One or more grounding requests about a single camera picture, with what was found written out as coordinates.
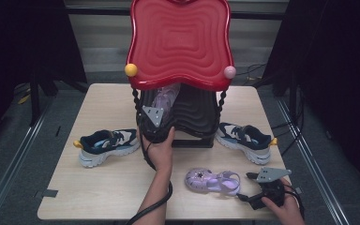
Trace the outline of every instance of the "shoe sole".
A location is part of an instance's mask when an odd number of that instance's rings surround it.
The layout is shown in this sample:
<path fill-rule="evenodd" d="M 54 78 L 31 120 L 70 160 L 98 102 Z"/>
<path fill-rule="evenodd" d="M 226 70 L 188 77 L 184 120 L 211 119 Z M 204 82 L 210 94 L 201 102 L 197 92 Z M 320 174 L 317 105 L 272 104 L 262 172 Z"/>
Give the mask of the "shoe sole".
<path fill-rule="evenodd" d="M 230 149 L 243 151 L 245 156 L 247 157 L 247 159 L 249 159 L 251 162 L 253 162 L 257 165 L 264 165 L 270 161 L 271 153 L 270 153 L 269 146 L 267 148 L 268 152 L 266 154 L 259 155 L 259 154 L 255 153 L 256 151 L 254 151 L 248 147 L 245 147 L 242 144 L 239 144 L 236 142 L 230 142 L 229 140 L 220 137 L 218 134 L 216 134 L 216 139 L 218 140 L 219 143 L 221 143 L 222 145 L 224 145 Z"/>
<path fill-rule="evenodd" d="M 124 149 L 115 149 L 109 152 L 102 153 L 100 155 L 93 155 L 85 152 L 82 149 L 79 154 L 79 161 L 84 167 L 88 167 L 88 168 L 96 167 L 101 163 L 103 163 L 109 156 L 116 156 L 116 157 L 126 156 L 136 151 L 139 147 L 140 147 L 140 143 L 137 142 L 135 145 L 131 147 Z"/>

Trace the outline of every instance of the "hand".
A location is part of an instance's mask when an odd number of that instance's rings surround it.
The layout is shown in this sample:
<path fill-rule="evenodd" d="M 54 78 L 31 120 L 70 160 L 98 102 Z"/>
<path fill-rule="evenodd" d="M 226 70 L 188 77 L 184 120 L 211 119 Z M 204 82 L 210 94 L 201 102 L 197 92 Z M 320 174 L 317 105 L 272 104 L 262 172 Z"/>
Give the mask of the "hand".
<path fill-rule="evenodd" d="M 150 143 L 144 136 L 142 142 L 151 162 L 155 165 L 157 172 L 172 171 L 173 165 L 173 149 L 172 142 L 174 139 L 174 127 L 171 128 L 168 138 L 161 143 Z"/>
<path fill-rule="evenodd" d="M 280 179 L 285 185 L 285 190 L 292 191 L 291 184 L 284 178 Z M 297 200 L 290 194 L 285 194 L 284 204 L 278 207 L 274 202 L 266 197 L 262 197 L 262 202 L 278 217 L 282 225 L 304 225 L 305 222 L 300 214 Z"/>

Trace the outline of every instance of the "yellow ball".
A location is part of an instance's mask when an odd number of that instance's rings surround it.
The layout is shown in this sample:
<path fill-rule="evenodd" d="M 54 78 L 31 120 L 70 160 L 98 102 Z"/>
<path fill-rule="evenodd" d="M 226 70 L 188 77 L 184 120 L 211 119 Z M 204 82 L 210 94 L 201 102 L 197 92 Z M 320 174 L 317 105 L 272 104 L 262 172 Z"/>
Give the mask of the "yellow ball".
<path fill-rule="evenodd" d="M 137 67 L 134 64 L 127 64 L 125 66 L 125 73 L 128 77 L 134 77 L 137 74 Z"/>

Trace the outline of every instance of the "wavy red tray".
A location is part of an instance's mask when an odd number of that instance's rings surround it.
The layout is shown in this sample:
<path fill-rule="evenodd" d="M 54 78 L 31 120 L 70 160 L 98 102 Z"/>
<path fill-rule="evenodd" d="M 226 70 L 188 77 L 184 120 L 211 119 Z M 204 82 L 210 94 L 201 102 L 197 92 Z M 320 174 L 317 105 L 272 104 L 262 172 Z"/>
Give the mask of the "wavy red tray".
<path fill-rule="evenodd" d="M 224 69 L 233 66 L 230 13 L 226 0 L 134 0 L 127 63 L 136 65 L 137 74 L 129 77 L 131 86 L 227 89 L 231 79 Z"/>

